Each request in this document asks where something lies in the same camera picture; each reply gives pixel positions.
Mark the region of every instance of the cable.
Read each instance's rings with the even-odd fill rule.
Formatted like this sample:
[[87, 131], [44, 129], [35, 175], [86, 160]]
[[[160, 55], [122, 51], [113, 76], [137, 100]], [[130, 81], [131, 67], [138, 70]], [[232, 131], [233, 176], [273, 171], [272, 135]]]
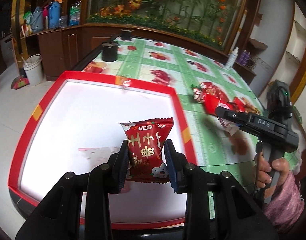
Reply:
[[255, 146], [255, 152], [258, 154], [258, 158], [257, 158], [257, 163], [256, 163], [256, 174], [255, 174], [255, 182], [254, 182], [254, 189], [253, 189], [253, 193], [252, 193], [252, 198], [254, 198], [255, 196], [255, 190], [256, 190], [256, 182], [259, 176], [259, 157], [260, 157], [260, 153], [263, 151], [263, 147], [262, 147], [262, 143], [258, 142]]

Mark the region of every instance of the black cylinder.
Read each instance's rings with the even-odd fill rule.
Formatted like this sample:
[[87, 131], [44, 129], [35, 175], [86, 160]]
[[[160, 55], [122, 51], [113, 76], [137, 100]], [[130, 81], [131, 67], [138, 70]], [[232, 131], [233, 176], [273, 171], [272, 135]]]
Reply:
[[121, 39], [123, 41], [130, 41], [132, 39], [132, 31], [128, 29], [123, 29], [121, 34]]
[[102, 60], [106, 62], [113, 62], [117, 60], [117, 42], [104, 42], [102, 44]]

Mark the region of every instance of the hand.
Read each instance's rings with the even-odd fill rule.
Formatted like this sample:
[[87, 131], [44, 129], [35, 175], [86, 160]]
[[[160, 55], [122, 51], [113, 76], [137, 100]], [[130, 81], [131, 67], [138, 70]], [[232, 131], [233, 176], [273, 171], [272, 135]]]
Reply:
[[[258, 165], [259, 173], [258, 173], [258, 179], [256, 182], [256, 186], [260, 188], [264, 188], [266, 183], [271, 183], [272, 179], [270, 175], [267, 174], [267, 172], [270, 172], [272, 168], [276, 171], [281, 172], [281, 175], [277, 181], [277, 186], [282, 185], [285, 182], [287, 175], [290, 171], [289, 162], [284, 158], [280, 158], [280, 159], [274, 160], [272, 162], [272, 167], [271, 167], [262, 155], [263, 155], [263, 152], [261, 152], [260, 154], [257, 154], [254, 158], [254, 161], [256, 164], [259, 161], [259, 165]], [[254, 177], [255, 176], [256, 176], [256, 165], [254, 166]]]

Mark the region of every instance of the white bucket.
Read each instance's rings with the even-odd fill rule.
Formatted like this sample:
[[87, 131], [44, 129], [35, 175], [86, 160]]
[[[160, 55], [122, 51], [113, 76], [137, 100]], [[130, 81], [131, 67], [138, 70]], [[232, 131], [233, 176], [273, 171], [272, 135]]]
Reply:
[[44, 79], [41, 61], [41, 55], [36, 54], [29, 57], [23, 65], [23, 69], [25, 70], [31, 86], [40, 84]]

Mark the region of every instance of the black mount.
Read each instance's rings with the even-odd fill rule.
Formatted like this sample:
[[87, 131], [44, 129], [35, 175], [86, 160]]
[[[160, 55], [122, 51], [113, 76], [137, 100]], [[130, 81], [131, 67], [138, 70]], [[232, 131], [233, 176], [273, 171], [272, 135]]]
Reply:
[[[278, 239], [276, 231], [261, 209], [228, 172], [220, 175], [203, 171], [177, 153], [171, 140], [165, 142], [165, 157], [171, 185], [178, 194], [187, 193], [184, 227], [166, 229], [147, 239]], [[90, 173], [67, 172], [35, 208], [16, 235], [16, 240], [79, 239], [79, 220], [83, 192], [85, 240], [142, 239], [138, 231], [112, 234], [108, 193], [118, 194], [123, 188], [129, 162], [127, 141], [108, 163]], [[210, 221], [209, 196], [213, 192], [215, 220]]]

